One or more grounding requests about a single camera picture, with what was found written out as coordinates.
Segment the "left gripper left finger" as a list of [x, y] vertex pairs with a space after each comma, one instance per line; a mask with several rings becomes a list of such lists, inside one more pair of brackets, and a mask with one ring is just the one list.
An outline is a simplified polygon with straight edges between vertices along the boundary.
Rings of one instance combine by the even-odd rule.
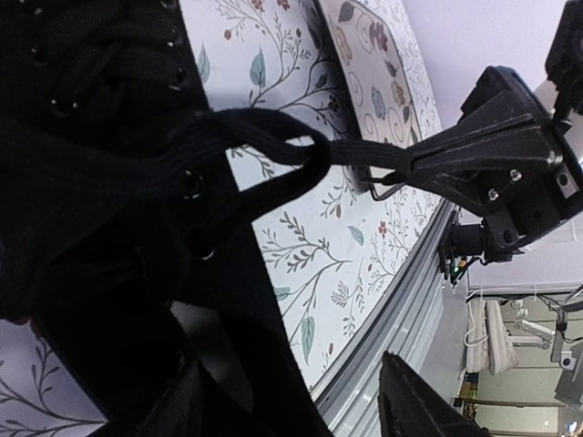
[[201, 436], [204, 367], [194, 358], [168, 386], [144, 419], [115, 419], [91, 436]]

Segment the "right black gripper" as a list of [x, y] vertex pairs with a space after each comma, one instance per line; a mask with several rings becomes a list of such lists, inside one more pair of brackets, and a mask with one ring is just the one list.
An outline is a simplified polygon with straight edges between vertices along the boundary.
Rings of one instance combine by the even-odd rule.
[[409, 185], [474, 213], [459, 228], [461, 250], [521, 250], [582, 210], [574, 118], [551, 91], [490, 66], [460, 122], [409, 148]]

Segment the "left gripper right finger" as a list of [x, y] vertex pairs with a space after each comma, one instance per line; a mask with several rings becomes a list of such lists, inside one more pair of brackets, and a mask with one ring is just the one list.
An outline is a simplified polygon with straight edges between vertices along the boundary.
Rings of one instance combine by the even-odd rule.
[[382, 436], [480, 437], [489, 431], [449, 405], [400, 356], [386, 351], [379, 374]]

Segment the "black canvas shoe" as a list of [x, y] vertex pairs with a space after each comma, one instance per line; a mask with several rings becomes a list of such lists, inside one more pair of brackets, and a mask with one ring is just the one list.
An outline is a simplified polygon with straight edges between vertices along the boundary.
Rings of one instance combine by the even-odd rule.
[[290, 173], [242, 145], [144, 192], [180, 111], [211, 109], [177, 1], [1, 4], [1, 316], [31, 319], [103, 407], [144, 419], [190, 361], [201, 436], [326, 436], [252, 222]]

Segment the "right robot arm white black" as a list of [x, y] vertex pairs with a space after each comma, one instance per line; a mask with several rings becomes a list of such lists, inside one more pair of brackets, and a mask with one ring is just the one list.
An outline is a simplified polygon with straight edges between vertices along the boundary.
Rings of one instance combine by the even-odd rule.
[[481, 218], [440, 259], [508, 262], [582, 210], [582, 4], [565, 4], [545, 63], [550, 103], [506, 66], [484, 70], [458, 123], [411, 149], [409, 186]]

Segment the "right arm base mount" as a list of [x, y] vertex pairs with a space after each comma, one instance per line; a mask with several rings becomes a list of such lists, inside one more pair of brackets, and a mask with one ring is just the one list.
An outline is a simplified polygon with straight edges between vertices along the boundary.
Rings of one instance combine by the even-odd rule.
[[482, 225], [449, 223], [438, 243], [439, 269], [444, 279], [456, 285], [472, 264], [482, 259], [484, 250]]

